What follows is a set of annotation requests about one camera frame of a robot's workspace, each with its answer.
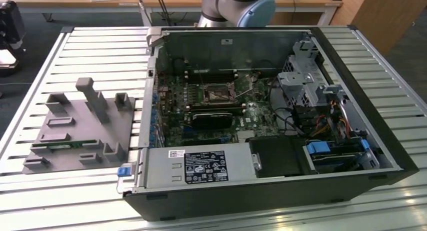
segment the metal slotted surface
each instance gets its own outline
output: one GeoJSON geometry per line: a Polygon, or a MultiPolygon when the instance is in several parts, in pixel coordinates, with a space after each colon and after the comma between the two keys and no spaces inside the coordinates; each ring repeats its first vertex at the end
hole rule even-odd
{"type": "MultiPolygon", "coordinates": [[[[252,213],[144,221],[116,192],[116,168],[24,175],[52,92],[81,99],[79,77],[92,77],[104,97],[137,98],[129,161],[136,158],[147,76],[144,27],[85,27],[61,34],[36,84],[13,118],[0,160],[0,230],[422,230],[427,225],[427,117],[424,103],[372,48],[346,27],[322,28],[367,96],[420,168],[399,183],[375,188],[350,202],[252,213]]],[[[338,82],[332,69],[326,67],[338,82]]]]}

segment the blue plastic clip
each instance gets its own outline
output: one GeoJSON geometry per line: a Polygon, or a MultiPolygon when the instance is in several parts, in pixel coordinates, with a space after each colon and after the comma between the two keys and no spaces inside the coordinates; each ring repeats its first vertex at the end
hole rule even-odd
{"type": "Polygon", "coordinates": [[[120,167],[117,169],[117,177],[129,177],[131,174],[131,167],[120,167]]]}
{"type": "Polygon", "coordinates": [[[308,149],[308,153],[312,154],[318,154],[318,153],[330,153],[331,149],[328,146],[328,143],[322,141],[322,142],[311,142],[307,145],[307,149],[308,149]]]}
{"type": "Polygon", "coordinates": [[[362,139],[362,146],[363,146],[364,150],[370,149],[370,144],[368,144],[368,141],[366,139],[362,139]]]}

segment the power supply label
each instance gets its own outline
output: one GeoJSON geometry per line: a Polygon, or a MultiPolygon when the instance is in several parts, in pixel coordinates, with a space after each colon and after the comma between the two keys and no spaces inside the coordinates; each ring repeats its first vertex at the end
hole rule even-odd
{"type": "Polygon", "coordinates": [[[190,185],[228,181],[224,151],[186,153],[184,166],[190,185]]]}

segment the floor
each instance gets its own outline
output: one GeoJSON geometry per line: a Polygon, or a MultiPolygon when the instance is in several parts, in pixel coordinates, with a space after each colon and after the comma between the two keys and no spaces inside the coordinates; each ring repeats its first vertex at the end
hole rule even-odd
{"type": "MultiPolygon", "coordinates": [[[[61,28],[64,26],[112,27],[143,25],[137,13],[55,14],[55,22],[45,22],[41,14],[36,13],[25,13],[21,16],[27,30],[23,47],[27,51],[21,59],[20,70],[9,77],[0,78],[0,92],[3,93],[0,98],[0,138],[8,128],[61,28]]],[[[183,13],[174,13],[171,19],[178,25],[190,26],[198,22],[199,14],[188,13],[184,17],[183,13]]],[[[159,14],[154,14],[152,23],[155,26],[166,25],[166,21],[159,14]]],[[[427,67],[426,50],[427,9],[386,57],[415,91],[427,101],[427,89],[423,88],[427,82],[427,75],[424,74],[427,67]]]]}

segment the white label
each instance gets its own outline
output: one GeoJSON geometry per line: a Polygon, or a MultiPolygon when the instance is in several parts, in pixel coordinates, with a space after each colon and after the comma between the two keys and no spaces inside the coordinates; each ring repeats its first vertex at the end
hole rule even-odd
{"type": "Polygon", "coordinates": [[[132,2],[121,2],[119,3],[119,6],[137,6],[137,3],[132,3],[132,2]]]}
{"type": "Polygon", "coordinates": [[[232,39],[222,39],[220,40],[220,44],[222,45],[232,45],[234,44],[234,40],[232,39]]]}
{"type": "Polygon", "coordinates": [[[59,150],[59,149],[71,149],[72,147],[68,144],[63,145],[55,145],[48,147],[51,150],[59,150]]]}
{"type": "Polygon", "coordinates": [[[195,71],[192,71],[195,74],[199,74],[199,73],[202,73],[202,74],[206,74],[206,73],[208,73],[210,72],[210,70],[208,69],[196,69],[195,71]]]}
{"type": "Polygon", "coordinates": [[[168,151],[168,157],[170,158],[183,158],[184,157],[184,153],[186,153],[186,150],[170,150],[168,151]]]}

